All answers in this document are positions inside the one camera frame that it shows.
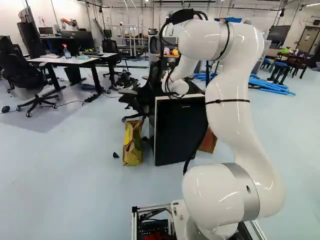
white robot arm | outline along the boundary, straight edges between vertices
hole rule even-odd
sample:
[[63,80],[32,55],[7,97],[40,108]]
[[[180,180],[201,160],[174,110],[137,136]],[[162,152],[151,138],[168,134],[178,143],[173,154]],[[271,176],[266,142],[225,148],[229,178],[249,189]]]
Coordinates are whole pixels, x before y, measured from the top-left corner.
[[264,39],[249,24],[194,18],[184,25],[178,47],[181,58],[167,87],[168,75],[163,78],[164,92],[187,93],[181,79],[199,60],[223,61],[223,72],[205,90],[206,114],[214,134],[232,148],[234,162],[192,167],[183,177],[182,193],[190,218],[206,238],[228,238],[239,222],[272,216],[285,201],[283,183],[253,128],[248,100],[249,76]]

gray floor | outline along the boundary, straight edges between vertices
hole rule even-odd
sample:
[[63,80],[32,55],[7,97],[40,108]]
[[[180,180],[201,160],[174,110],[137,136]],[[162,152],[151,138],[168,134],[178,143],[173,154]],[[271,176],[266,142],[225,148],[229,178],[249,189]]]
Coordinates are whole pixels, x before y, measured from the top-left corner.
[[[62,68],[55,71],[67,79]],[[148,74],[130,71],[139,79]],[[92,82],[89,69],[81,73]],[[302,80],[290,77],[285,83],[296,96],[249,90],[255,128],[287,191],[281,212],[259,222],[269,240],[319,239],[320,73],[308,70]],[[62,91],[61,103],[89,95],[73,86]],[[15,109],[21,101],[10,96],[0,82],[0,106]],[[135,167],[112,157],[122,155],[121,118],[134,112],[124,110],[117,93],[110,96],[115,98],[101,96],[83,107],[75,102],[37,108],[32,118],[25,111],[0,115],[1,239],[128,240],[132,206],[182,197],[183,163],[155,167],[148,149]],[[198,152],[191,165],[232,161],[229,147],[218,141],[214,154]]]

black office chair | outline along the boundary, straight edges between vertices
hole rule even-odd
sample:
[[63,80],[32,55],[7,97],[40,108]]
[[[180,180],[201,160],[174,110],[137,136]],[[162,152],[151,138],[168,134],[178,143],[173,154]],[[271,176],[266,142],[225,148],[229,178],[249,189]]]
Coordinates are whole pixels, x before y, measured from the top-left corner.
[[[102,41],[102,50],[104,53],[114,53],[117,54],[115,56],[111,56],[110,60],[108,60],[108,64],[113,66],[113,68],[116,67],[117,64],[121,63],[122,60],[124,60],[126,65],[126,70],[129,72],[127,59],[122,58],[120,51],[117,46],[117,42],[115,40],[111,40],[110,38],[106,38]],[[119,71],[113,71],[113,74],[120,76],[122,72]],[[103,74],[103,77],[110,75],[109,73]]]
[[[155,114],[156,97],[169,95],[169,93],[162,91],[160,64],[161,61],[158,60],[150,65],[148,80],[144,86],[133,87],[131,90],[118,90],[118,93],[123,95],[119,98],[119,102],[128,104],[125,109],[132,108],[138,112],[130,116],[124,116],[122,122],[137,117],[142,117],[144,120],[146,117],[153,116]],[[205,91],[192,81],[186,80],[185,82],[189,85],[187,94],[205,94]]]
[[17,111],[21,111],[22,107],[32,105],[26,113],[28,118],[32,116],[31,112],[37,105],[48,104],[52,105],[54,109],[57,108],[56,103],[47,100],[59,99],[59,95],[38,96],[38,93],[48,84],[45,77],[45,65],[45,63],[40,64],[40,70],[38,70],[26,61],[20,51],[12,46],[8,38],[0,39],[0,67],[4,69],[4,78],[15,86],[18,92],[24,90],[24,95],[29,95],[26,97],[34,97],[33,100],[20,104],[16,108]]

yellow bag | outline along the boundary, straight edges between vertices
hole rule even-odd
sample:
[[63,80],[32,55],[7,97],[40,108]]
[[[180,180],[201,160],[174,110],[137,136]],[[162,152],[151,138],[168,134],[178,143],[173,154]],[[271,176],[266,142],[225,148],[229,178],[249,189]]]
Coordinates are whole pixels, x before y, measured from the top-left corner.
[[122,161],[124,166],[137,166],[143,161],[141,120],[125,122]]

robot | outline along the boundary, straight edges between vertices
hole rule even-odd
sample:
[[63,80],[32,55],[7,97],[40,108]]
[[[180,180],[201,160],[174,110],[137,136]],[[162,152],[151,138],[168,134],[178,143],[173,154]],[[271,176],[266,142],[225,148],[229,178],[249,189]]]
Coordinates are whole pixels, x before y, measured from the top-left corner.
[[285,189],[255,133],[248,99],[249,76],[264,49],[261,32],[250,24],[194,15],[199,12],[183,9],[163,25],[185,22],[178,36],[178,65],[166,73],[161,87],[165,93],[184,95],[189,87],[183,78],[199,60],[223,61],[223,72],[205,90],[206,115],[214,134],[231,147],[234,162],[187,170],[183,200],[172,202],[171,209],[178,240],[223,240],[235,233],[239,222],[276,214]]

